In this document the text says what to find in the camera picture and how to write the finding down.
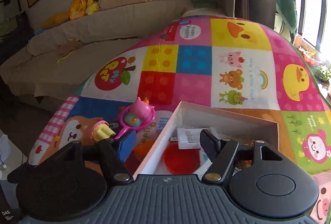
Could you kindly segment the orange plastic toy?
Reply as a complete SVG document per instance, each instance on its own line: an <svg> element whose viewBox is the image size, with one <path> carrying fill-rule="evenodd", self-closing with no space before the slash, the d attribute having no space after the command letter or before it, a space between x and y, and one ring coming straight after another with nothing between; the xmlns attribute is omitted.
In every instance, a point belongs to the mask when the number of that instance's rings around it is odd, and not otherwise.
<svg viewBox="0 0 331 224"><path fill-rule="evenodd" d="M135 155L136 159L142 161L147 155L147 153L150 151L154 143L155 140L148 140L145 143L136 145L133 148L133 154Z"/></svg>

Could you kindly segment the colourful cartoon play mat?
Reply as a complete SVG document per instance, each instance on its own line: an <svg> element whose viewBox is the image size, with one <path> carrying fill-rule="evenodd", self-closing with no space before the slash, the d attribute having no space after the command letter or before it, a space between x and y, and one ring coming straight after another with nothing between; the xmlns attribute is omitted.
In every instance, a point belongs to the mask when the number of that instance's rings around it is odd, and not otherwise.
<svg viewBox="0 0 331 224"><path fill-rule="evenodd" d="M220 16L173 21L84 79L43 129L29 162L73 140L90 144L100 120L120 133L120 113L137 99L155 108L155 119L136 145L156 141L182 101L276 122L281 153L319 185L313 218L330 223L330 104L298 50L273 30Z"/></svg>

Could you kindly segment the red plastic lid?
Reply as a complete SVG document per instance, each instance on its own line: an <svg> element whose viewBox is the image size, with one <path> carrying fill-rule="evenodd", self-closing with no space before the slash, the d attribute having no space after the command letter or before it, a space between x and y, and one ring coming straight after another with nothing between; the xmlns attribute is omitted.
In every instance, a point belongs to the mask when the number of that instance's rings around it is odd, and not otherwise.
<svg viewBox="0 0 331 224"><path fill-rule="evenodd" d="M173 143L165 149L163 162L167 170L173 175L192 174L200 167L199 150L181 150L177 143Z"/></svg>

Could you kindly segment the white battery holder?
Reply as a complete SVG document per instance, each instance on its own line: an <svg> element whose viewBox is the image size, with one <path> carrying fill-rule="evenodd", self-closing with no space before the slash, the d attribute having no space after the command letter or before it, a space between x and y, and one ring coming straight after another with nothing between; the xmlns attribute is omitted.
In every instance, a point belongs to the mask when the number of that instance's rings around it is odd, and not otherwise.
<svg viewBox="0 0 331 224"><path fill-rule="evenodd" d="M180 150L200 149L200 133L203 128L177 128L170 142L176 142Z"/></svg>

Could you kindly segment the yellow flat cushion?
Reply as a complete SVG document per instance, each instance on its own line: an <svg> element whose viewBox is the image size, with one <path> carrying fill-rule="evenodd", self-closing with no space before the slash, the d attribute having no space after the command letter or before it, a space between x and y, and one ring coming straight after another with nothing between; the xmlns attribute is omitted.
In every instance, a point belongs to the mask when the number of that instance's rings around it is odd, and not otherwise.
<svg viewBox="0 0 331 224"><path fill-rule="evenodd" d="M49 17L48 19L46 19L46 21L44 23L42 23L40 28L50 29L50 28L59 26L65 22L69 21L69 19L70 19L69 11L60 12L60 13L57 13L57 14Z"/></svg>

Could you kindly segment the pink cardboard box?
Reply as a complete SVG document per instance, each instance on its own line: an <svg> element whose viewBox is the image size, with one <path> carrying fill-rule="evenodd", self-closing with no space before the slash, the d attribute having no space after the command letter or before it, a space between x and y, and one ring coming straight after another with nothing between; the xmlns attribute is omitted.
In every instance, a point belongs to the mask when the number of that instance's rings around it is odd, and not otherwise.
<svg viewBox="0 0 331 224"><path fill-rule="evenodd" d="M182 101L136 169L134 178L140 174L169 174L160 161L170 137L175 135L180 127L214 127L219 135L233 138L239 143L263 140L279 149L279 128L276 122Z"/></svg>

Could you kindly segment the yellow bottle pink cap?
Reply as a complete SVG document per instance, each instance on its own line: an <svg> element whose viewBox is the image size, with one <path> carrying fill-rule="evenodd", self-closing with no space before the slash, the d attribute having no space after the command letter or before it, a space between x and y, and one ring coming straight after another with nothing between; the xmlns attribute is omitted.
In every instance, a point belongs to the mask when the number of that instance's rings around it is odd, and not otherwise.
<svg viewBox="0 0 331 224"><path fill-rule="evenodd" d="M91 138L95 143L98 143L100 140L112 138L116 133L110 128L109 124L104 121L98 121L92 127Z"/></svg>

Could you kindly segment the yellow plush toy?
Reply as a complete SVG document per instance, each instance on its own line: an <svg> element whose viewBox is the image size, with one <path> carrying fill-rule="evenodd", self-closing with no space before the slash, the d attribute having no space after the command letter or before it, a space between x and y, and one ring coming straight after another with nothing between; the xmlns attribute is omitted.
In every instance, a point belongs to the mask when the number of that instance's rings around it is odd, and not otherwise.
<svg viewBox="0 0 331 224"><path fill-rule="evenodd" d="M69 11L70 20L73 21L85 16L86 8L87 0L74 0Z"/></svg>

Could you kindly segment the brown leaf toy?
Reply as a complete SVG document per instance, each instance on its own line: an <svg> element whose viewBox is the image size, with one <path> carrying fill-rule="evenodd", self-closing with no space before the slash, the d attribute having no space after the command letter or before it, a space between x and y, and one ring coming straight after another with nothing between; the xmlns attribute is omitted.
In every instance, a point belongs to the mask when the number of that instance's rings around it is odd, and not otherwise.
<svg viewBox="0 0 331 224"><path fill-rule="evenodd" d="M61 56L57 63L64 60L74 51L82 48L84 44L78 39L68 39L67 42L57 45L57 52Z"/></svg>

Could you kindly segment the beige sofa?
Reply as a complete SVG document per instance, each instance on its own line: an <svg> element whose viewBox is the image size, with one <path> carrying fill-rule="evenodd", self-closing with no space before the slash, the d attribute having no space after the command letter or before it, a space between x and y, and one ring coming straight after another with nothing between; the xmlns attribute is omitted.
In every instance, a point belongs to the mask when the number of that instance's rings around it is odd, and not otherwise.
<svg viewBox="0 0 331 224"><path fill-rule="evenodd" d="M1 78L29 104L38 97L65 100L104 64L192 8L191 0L154 0L68 21L34 36L1 65ZM57 63L57 45L68 39L84 46Z"/></svg>

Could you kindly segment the white side table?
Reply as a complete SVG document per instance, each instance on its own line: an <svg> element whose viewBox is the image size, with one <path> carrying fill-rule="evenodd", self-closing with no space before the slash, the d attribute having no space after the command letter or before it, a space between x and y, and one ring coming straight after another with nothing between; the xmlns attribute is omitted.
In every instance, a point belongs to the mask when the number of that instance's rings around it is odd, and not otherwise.
<svg viewBox="0 0 331 224"><path fill-rule="evenodd" d="M1 131L1 219L8 222L19 209L15 183L10 183L8 175L25 163L27 157Z"/></svg>

